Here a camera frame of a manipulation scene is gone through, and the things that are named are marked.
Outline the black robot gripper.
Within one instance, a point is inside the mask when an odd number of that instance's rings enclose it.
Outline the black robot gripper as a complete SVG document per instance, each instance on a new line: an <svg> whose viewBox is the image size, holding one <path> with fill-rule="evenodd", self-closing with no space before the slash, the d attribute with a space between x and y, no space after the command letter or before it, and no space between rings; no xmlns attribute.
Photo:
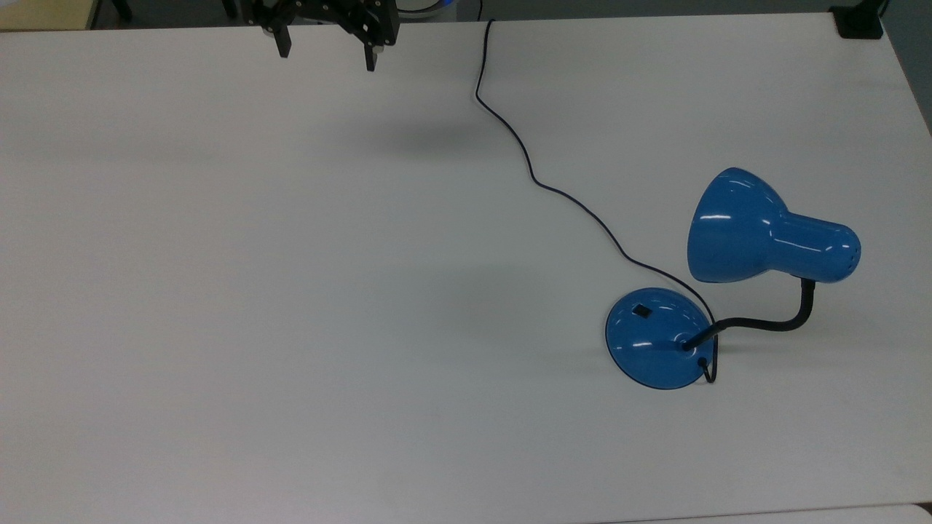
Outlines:
<svg viewBox="0 0 932 524"><path fill-rule="evenodd" d="M289 57L288 27L295 19L336 24L364 44L366 70L375 72L384 44L396 44L400 19L394 1L245 1L244 21L274 40L280 57Z"/></svg>

